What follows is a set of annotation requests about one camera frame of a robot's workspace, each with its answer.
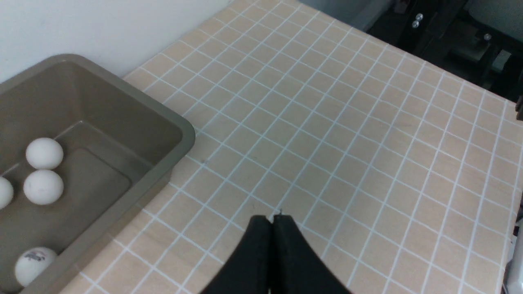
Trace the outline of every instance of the white ball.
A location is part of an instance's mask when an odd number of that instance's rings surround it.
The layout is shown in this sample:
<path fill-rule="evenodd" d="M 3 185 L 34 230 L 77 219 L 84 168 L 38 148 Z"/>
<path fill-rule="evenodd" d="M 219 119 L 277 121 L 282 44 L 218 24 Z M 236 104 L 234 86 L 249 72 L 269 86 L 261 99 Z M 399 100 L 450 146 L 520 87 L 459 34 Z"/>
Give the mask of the white ball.
<path fill-rule="evenodd" d="M 27 287 L 56 259 L 56 253 L 45 247 L 25 251 L 15 265 L 15 277 L 20 285 Z"/>
<path fill-rule="evenodd" d="M 6 207 L 11 202 L 14 194 L 15 191 L 11 183 L 0 177 L 0 209 Z"/>
<path fill-rule="evenodd" d="M 57 173 L 46 169 L 31 173 L 24 181 L 24 193 L 34 204 L 51 204 L 60 198 L 63 191 L 62 178 Z"/>
<path fill-rule="evenodd" d="M 64 151 L 53 139 L 39 138 L 27 146 L 26 158 L 36 169 L 54 169 L 62 162 Z"/>

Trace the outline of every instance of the beige tile pattern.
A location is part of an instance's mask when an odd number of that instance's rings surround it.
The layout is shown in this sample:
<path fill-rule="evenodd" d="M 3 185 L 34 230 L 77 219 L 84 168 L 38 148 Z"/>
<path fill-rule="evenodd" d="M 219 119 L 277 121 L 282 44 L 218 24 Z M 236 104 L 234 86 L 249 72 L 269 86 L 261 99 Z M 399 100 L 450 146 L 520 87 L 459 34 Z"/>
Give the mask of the beige tile pattern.
<path fill-rule="evenodd" d="M 196 294 L 280 209 L 354 293 L 499 292 L 512 103 L 296 0 L 234 0 L 127 81 L 196 145 L 63 293 Z"/>

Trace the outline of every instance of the table surface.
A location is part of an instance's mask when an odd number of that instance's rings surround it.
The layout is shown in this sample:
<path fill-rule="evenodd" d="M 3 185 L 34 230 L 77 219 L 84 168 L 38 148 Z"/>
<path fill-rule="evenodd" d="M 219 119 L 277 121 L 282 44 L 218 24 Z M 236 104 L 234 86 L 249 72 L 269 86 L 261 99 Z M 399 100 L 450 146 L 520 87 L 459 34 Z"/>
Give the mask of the table surface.
<path fill-rule="evenodd" d="M 294 0 L 235 0 L 126 80 L 196 144 L 63 293 L 196 294 L 280 209 L 356 294 L 499 293 L 513 103 Z"/>

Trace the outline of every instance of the white wall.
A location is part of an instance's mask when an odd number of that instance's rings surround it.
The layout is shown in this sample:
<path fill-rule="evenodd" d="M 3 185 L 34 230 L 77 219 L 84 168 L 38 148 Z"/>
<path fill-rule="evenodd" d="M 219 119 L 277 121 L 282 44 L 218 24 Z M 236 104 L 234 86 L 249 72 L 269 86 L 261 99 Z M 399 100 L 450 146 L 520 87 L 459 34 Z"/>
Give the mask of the white wall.
<path fill-rule="evenodd" d="M 0 82 L 76 53 L 123 76 L 228 0 L 0 0 Z"/>

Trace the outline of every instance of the gray plastic tray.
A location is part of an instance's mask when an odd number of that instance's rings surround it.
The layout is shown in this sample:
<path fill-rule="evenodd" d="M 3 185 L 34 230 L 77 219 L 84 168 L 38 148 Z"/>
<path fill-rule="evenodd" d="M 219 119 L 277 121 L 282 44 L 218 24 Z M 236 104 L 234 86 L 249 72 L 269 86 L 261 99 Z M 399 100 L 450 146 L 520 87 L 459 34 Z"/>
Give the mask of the gray plastic tray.
<path fill-rule="evenodd" d="M 25 148 L 55 138 L 64 193 L 37 206 L 24 196 L 33 171 Z M 195 141 L 192 125 L 119 77 L 78 55 L 48 58 L 0 84 L 0 175 L 15 198 L 0 210 L 0 291 L 22 290 L 20 254 L 45 246 L 59 257 L 21 293 L 56 292 L 72 266 L 122 217 L 154 197 Z"/>

